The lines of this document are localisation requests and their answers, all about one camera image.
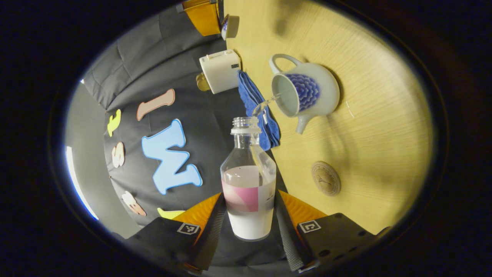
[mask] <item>glass bottle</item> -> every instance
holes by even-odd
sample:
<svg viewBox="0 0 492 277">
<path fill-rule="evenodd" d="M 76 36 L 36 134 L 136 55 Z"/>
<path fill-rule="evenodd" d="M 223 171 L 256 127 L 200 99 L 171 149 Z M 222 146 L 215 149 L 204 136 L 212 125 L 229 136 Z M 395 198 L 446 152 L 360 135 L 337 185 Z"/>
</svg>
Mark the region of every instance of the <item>glass bottle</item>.
<svg viewBox="0 0 492 277">
<path fill-rule="evenodd" d="M 259 145 L 257 117 L 233 125 L 234 149 L 220 166 L 227 213 L 236 237 L 259 241 L 272 226 L 277 165 Z"/>
</svg>

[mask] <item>wooden table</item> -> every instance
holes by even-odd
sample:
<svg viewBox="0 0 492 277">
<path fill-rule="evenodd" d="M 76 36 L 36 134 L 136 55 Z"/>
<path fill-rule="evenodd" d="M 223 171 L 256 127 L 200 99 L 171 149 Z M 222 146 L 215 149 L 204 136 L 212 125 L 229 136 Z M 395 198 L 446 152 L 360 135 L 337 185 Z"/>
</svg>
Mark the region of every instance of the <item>wooden table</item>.
<svg viewBox="0 0 492 277">
<path fill-rule="evenodd" d="M 272 96 L 268 59 L 276 53 L 321 64 L 339 80 L 337 109 L 313 118 L 302 135 L 296 118 L 271 105 L 281 130 L 272 152 L 288 192 L 328 215 L 342 212 L 373 234 L 394 225 L 418 195 L 433 147 L 424 88 L 403 58 L 372 31 L 309 1 L 225 0 L 224 14 L 240 17 L 227 48 L 240 55 L 264 98 Z M 317 189 L 310 174 L 316 161 L 336 169 L 340 194 Z"/>
</svg>

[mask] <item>blue towel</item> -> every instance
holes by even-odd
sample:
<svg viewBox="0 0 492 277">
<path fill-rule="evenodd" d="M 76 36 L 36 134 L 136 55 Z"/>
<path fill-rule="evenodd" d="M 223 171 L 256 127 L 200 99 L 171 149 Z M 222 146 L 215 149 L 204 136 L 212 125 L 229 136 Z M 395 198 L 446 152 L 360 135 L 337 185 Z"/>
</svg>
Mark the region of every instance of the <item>blue towel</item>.
<svg viewBox="0 0 492 277">
<path fill-rule="evenodd" d="M 238 70 L 239 95 L 246 107 L 246 115 L 251 116 L 254 108 L 265 101 L 258 88 L 249 78 L 246 72 Z M 280 129 L 277 122 L 273 119 L 270 108 L 266 109 L 258 116 L 260 134 L 260 147 L 267 151 L 280 144 Z"/>
</svg>

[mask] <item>bottle neck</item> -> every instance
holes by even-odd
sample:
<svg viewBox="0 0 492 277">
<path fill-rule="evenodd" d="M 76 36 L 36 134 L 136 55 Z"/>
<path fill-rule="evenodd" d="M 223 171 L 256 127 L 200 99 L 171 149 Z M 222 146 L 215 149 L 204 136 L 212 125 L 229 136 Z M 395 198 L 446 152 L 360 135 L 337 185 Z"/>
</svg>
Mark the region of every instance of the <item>bottle neck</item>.
<svg viewBox="0 0 492 277">
<path fill-rule="evenodd" d="M 249 148 L 251 145 L 260 144 L 260 135 L 254 134 L 236 134 L 234 135 L 235 148 Z"/>
</svg>

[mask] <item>blue letter w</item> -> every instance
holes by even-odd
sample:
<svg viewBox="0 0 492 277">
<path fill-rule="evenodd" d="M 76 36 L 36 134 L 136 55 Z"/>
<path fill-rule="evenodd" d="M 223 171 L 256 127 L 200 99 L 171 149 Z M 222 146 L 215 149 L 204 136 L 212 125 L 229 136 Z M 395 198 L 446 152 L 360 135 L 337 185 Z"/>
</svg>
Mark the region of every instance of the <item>blue letter w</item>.
<svg viewBox="0 0 492 277">
<path fill-rule="evenodd" d="M 185 164 L 189 153 L 185 151 L 168 150 L 169 147 L 183 147 L 186 143 L 181 121 L 174 119 L 171 126 L 153 135 L 142 138 L 142 150 L 148 158 L 161 160 L 154 173 L 154 184 L 161 194 L 166 194 L 168 188 L 194 184 L 201 186 L 203 181 L 195 165 L 187 165 L 186 170 L 176 174 L 176 171 Z"/>
</svg>

